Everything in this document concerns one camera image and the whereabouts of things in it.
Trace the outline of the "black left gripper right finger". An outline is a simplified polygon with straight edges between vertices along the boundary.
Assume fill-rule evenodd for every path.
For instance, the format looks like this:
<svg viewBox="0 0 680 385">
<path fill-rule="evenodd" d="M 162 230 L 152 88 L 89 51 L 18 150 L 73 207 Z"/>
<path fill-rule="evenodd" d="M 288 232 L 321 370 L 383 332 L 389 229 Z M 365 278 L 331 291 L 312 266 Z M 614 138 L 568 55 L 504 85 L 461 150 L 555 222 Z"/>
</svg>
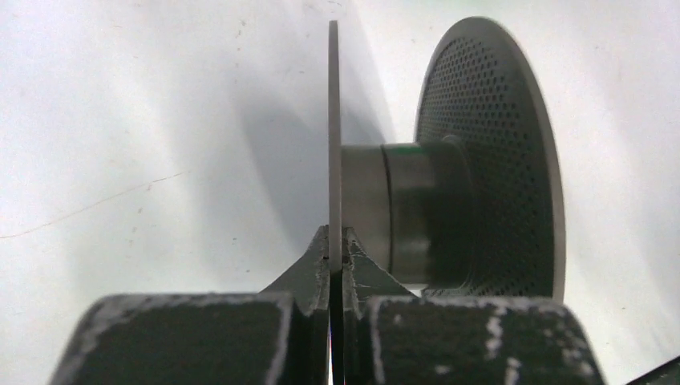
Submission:
<svg viewBox="0 0 680 385">
<path fill-rule="evenodd" d="M 602 384 L 581 324 L 548 298 L 418 297 L 343 235 L 345 384 Z"/>
</svg>

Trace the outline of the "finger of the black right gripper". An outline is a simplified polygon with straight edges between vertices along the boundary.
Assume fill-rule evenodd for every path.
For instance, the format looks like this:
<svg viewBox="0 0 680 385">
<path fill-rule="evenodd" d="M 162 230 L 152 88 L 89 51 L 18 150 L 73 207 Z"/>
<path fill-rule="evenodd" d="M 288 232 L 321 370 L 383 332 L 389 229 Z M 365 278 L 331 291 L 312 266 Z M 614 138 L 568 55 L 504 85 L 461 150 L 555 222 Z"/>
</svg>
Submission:
<svg viewBox="0 0 680 385">
<path fill-rule="evenodd" d="M 680 356 L 629 382 L 629 385 L 679 385 Z"/>
</svg>

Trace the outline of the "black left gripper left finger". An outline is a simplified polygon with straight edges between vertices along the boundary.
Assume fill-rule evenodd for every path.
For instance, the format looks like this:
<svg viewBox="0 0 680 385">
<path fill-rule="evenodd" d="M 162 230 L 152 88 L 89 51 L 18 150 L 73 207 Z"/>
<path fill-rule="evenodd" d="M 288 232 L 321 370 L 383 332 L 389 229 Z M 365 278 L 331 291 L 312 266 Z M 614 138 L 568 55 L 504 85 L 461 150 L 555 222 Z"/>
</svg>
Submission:
<svg viewBox="0 0 680 385">
<path fill-rule="evenodd" d="M 53 384 L 325 384 L 328 229 L 255 294 L 115 294 L 77 324 Z"/>
</svg>

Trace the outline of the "black cable spool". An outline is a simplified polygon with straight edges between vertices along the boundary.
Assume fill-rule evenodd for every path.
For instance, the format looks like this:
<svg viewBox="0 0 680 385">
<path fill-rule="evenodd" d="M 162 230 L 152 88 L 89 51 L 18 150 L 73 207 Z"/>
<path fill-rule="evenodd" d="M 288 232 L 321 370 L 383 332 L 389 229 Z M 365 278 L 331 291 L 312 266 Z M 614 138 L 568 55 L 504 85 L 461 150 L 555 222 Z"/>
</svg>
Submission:
<svg viewBox="0 0 680 385">
<path fill-rule="evenodd" d="M 565 296 L 565 209 L 553 129 L 528 60 L 497 21 L 451 26 L 421 87 L 415 136 L 344 144 L 338 23 L 329 25 L 329 246 L 341 237 L 430 295 Z"/>
</svg>

